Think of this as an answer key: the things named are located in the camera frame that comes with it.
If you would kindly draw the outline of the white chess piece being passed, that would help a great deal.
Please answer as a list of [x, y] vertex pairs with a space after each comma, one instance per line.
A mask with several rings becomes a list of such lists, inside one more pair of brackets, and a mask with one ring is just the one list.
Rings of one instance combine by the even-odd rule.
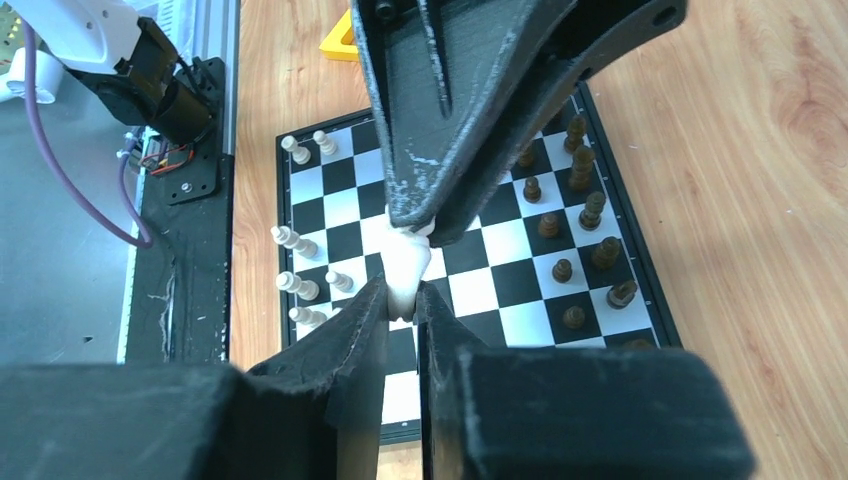
[[299, 275], [283, 271], [276, 276], [276, 287], [283, 292], [294, 294], [305, 301], [315, 300], [319, 293], [320, 287], [312, 280], [304, 280]]

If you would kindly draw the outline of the yellow triangular plastic stand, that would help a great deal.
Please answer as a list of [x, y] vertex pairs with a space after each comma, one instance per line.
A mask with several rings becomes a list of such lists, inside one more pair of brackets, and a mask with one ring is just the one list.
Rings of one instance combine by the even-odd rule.
[[319, 50], [328, 60], [359, 62], [358, 49], [354, 40], [351, 9], [345, 11], [321, 41]]

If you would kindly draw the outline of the white chess pawn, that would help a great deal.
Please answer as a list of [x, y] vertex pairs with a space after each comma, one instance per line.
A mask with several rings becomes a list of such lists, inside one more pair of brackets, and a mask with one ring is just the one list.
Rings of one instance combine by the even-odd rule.
[[338, 151], [338, 144], [336, 140], [330, 137], [323, 130], [316, 130], [313, 132], [313, 141], [319, 147], [320, 152], [324, 156], [335, 155]]

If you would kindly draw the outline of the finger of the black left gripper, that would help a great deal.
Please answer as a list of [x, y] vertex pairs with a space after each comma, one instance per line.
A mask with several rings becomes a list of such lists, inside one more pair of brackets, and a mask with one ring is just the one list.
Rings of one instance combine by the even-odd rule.
[[355, 1], [394, 227], [419, 230], [467, 172], [573, 1]]
[[467, 172], [435, 214], [434, 247], [458, 241], [535, 134], [583, 81], [636, 47], [675, 29], [686, 1], [578, 1], [522, 75]]

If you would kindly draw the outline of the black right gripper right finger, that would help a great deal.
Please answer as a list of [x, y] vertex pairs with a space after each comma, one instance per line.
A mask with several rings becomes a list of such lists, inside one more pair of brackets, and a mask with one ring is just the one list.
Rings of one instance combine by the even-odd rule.
[[419, 286], [427, 479], [748, 479], [726, 392], [675, 348], [485, 344]]

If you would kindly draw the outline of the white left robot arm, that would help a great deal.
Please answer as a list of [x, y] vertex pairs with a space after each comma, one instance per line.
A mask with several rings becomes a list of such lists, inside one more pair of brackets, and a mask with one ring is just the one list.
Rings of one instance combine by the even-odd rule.
[[[127, 125], [176, 144], [210, 128], [179, 55], [123, 1], [16, 1], [69, 72]], [[355, 1], [358, 50], [392, 230], [459, 240], [579, 84], [678, 27], [684, 1]]]

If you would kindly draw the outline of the black white chessboard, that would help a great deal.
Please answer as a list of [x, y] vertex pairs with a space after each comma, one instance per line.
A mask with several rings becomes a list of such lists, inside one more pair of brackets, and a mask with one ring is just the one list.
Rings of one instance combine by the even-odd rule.
[[[324, 156], [313, 132], [338, 144]], [[383, 269], [384, 176], [374, 119], [362, 110], [295, 130], [311, 152], [277, 153], [278, 221], [318, 245], [313, 258], [281, 249], [279, 267], [320, 287], [308, 308], [332, 314]], [[681, 340], [609, 146], [592, 92], [578, 87], [532, 141], [456, 243], [434, 250], [424, 278], [491, 346], [677, 347]]]

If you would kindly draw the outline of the white chess piece bottom row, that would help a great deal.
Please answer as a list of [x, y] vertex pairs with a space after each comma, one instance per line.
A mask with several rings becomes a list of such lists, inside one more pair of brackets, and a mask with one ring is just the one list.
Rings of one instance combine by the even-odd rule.
[[270, 233], [278, 246], [291, 250], [301, 257], [313, 258], [318, 254], [318, 245], [314, 241], [302, 237], [288, 226], [272, 226]]

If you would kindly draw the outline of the white chess pawn second row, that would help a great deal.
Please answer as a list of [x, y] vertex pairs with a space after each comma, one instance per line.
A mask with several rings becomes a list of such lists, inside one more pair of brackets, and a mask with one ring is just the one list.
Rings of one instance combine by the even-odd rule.
[[329, 270], [325, 274], [325, 281], [341, 292], [351, 292], [354, 288], [353, 278], [347, 274]]

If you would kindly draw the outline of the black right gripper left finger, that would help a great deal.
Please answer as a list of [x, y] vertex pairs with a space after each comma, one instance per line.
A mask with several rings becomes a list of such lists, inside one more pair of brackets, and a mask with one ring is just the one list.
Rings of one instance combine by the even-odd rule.
[[229, 364], [1, 371], [5, 479], [372, 479], [388, 344], [372, 278], [291, 347]]

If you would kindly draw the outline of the white chess rook corner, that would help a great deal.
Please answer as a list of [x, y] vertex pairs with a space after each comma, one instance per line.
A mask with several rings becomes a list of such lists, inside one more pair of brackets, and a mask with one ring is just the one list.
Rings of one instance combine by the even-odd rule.
[[284, 136], [280, 141], [281, 148], [289, 154], [290, 160], [297, 165], [306, 165], [311, 160], [311, 152], [300, 145], [292, 135]]

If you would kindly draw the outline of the white chess knight bottom row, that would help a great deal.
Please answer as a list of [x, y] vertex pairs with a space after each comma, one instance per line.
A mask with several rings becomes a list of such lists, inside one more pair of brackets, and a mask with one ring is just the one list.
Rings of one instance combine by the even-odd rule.
[[411, 322], [417, 290], [432, 258], [429, 235], [435, 218], [419, 230], [394, 227], [386, 209], [380, 256], [388, 288], [388, 316], [391, 321]]

